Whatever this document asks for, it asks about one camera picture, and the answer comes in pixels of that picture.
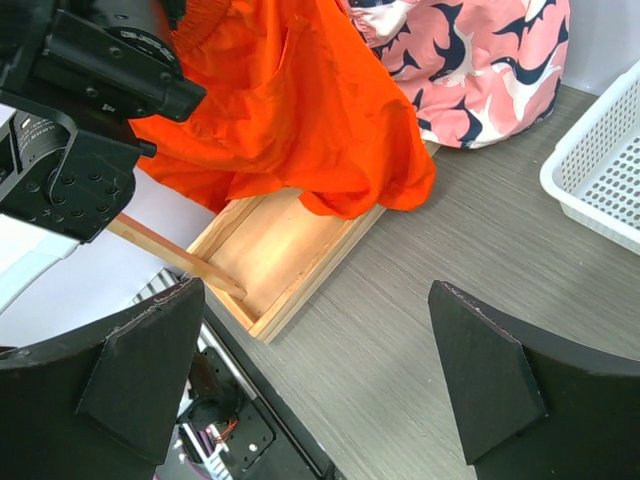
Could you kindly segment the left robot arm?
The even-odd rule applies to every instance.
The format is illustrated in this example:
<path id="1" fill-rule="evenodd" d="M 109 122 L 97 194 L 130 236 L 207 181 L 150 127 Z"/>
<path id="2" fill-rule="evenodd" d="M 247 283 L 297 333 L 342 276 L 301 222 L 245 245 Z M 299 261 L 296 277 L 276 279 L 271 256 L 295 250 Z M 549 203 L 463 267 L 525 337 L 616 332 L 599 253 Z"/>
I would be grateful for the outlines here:
<path id="1" fill-rule="evenodd" d="M 187 120 L 205 89 L 172 35 L 183 1 L 1 5 L 1 304 L 93 241 L 131 201 L 155 156 L 136 119 Z"/>

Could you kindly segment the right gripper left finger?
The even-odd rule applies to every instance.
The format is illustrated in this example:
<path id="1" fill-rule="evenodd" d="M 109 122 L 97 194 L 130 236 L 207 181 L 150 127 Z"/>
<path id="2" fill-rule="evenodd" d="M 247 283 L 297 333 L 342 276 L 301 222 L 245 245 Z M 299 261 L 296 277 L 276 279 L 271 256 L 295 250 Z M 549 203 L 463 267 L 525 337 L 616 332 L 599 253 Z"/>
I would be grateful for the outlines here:
<path id="1" fill-rule="evenodd" d="M 151 479 L 165 462 L 203 321 L 191 278 L 1 352 L 4 479 Z"/>

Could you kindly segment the orange shorts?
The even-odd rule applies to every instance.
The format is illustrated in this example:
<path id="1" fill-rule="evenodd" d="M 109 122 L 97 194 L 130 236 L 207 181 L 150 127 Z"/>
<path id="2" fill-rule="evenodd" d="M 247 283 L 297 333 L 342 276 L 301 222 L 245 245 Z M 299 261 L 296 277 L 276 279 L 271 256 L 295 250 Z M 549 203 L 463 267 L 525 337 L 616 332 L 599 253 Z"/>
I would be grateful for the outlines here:
<path id="1" fill-rule="evenodd" d="M 206 96 L 185 122 L 133 122 L 157 145 L 138 163 L 157 182 L 213 212 L 284 188 L 344 219 L 427 201 L 415 111 L 340 2 L 191 1 L 173 40 Z"/>

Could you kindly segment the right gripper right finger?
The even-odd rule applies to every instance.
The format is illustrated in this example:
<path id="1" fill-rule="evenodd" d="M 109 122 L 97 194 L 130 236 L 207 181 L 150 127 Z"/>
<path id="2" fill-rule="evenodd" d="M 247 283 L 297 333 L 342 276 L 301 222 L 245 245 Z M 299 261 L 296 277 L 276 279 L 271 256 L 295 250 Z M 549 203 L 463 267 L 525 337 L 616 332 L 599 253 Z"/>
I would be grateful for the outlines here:
<path id="1" fill-rule="evenodd" d="M 436 281 L 428 306 L 467 465 L 479 479 L 636 479 L 639 363 Z"/>

